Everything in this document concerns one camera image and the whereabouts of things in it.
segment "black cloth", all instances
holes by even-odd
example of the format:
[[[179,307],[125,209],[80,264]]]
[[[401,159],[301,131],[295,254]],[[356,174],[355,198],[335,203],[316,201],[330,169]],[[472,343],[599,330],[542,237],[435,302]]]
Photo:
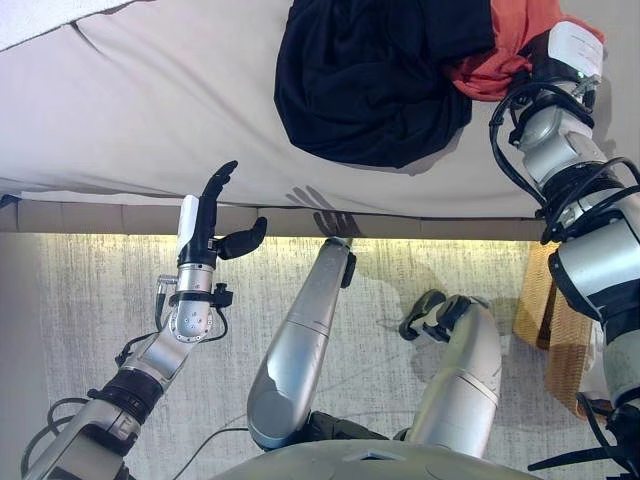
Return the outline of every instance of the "black cloth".
[[[274,100],[295,146],[400,168],[471,119],[440,63],[493,46],[489,0],[295,0]]]

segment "white blanket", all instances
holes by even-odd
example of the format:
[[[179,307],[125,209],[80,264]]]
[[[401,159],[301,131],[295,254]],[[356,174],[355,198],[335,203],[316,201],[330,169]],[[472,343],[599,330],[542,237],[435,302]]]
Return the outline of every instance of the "white blanket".
[[[131,0],[2,0],[0,51]]]
[[[200,192],[222,163],[238,160],[223,192],[229,203],[440,218],[533,215],[534,203],[493,160],[493,104],[474,102],[456,141],[400,172],[351,168],[293,147],[272,100],[290,4],[135,2],[80,20],[90,44],[62,27],[0,53],[0,190],[30,198],[53,191],[49,200],[84,198],[59,190],[181,196]],[[607,34],[594,138],[610,156],[638,159],[640,2],[566,0],[563,8]]]

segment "bed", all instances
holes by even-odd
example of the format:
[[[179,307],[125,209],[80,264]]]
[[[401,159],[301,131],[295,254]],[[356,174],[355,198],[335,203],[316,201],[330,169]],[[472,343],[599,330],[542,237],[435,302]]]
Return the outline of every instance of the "bed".
[[[537,237],[535,204],[491,155],[493,104],[474,102],[447,148],[401,170],[292,146],[272,100],[290,3],[134,2],[0,52],[0,193],[22,199],[0,229],[173,233],[179,197],[235,159],[222,230],[266,214],[271,234],[313,235],[322,209],[357,214],[368,236]],[[561,4],[607,35],[595,140],[640,158],[640,3]]]

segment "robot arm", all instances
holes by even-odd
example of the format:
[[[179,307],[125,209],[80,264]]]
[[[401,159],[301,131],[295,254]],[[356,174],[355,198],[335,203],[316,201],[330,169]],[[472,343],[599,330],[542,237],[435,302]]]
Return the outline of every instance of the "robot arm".
[[[613,167],[627,166],[637,183],[640,173],[628,159],[607,161],[592,141],[590,113],[601,72],[585,67],[583,60],[587,56],[601,66],[602,46],[572,24],[574,37],[583,42],[576,46],[573,37],[563,36],[562,23],[551,30],[548,40],[531,46],[533,81],[513,89],[498,105],[490,123],[491,144],[502,170],[540,203],[538,216],[547,225],[542,242],[561,243],[549,259],[556,285],[574,310],[602,325],[605,377],[614,407],[607,428],[618,440],[617,452],[624,457],[620,463],[637,476],[640,187],[625,187]],[[554,58],[558,51],[554,42],[564,42],[569,54]],[[592,51],[585,54],[584,45]],[[533,185],[498,146],[498,129],[507,109],[515,124],[509,141],[524,153],[523,166]]]
[[[259,218],[251,230],[214,239],[217,198],[236,165],[224,165],[211,177],[200,199],[187,196],[182,204],[176,293],[169,301],[172,309],[162,330],[141,343],[102,390],[89,392],[91,400],[24,478],[127,480],[122,459],[137,440],[140,427],[195,346],[215,339],[207,338],[213,325],[210,310],[221,314],[220,309],[231,304],[232,292],[226,291],[226,285],[213,288],[216,258],[249,253],[266,233],[266,220]]]

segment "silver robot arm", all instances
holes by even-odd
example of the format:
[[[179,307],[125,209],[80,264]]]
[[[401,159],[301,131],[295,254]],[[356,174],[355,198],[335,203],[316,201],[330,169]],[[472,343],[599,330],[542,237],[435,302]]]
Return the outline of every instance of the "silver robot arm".
[[[217,198],[237,165],[224,165],[198,199],[187,196],[180,212],[178,277],[172,309],[162,330],[141,343],[120,366],[116,376],[66,425],[34,462],[24,478],[127,480],[123,457],[133,447],[140,427],[167,391],[191,351],[207,341],[213,326],[211,309],[231,304],[226,285],[213,288],[216,259],[235,258],[257,248],[266,232],[266,220],[251,230],[214,239]],[[159,293],[164,295],[163,285]]]
[[[613,458],[639,478],[640,187],[625,186],[613,167],[628,167],[636,184],[640,173],[626,158],[607,161],[591,138],[602,45],[581,27],[571,28],[571,36],[563,37],[558,34],[562,27],[556,26],[548,41],[530,46],[533,81],[516,87],[500,102],[490,123],[491,144],[507,176],[540,203],[538,216],[547,225],[542,242],[561,243],[549,259],[557,287],[574,310],[598,321],[604,330],[604,371],[614,407],[607,428],[618,445],[601,440],[598,455]],[[554,42],[564,42],[563,48]],[[533,184],[520,176],[498,146],[507,109],[515,124],[509,141],[524,153],[523,166]],[[532,469],[589,460],[571,455]]]
[[[265,450],[294,443],[309,418],[338,293],[353,273],[350,246],[336,237],[324,243],[260,365],[247,417],[253,440]]]

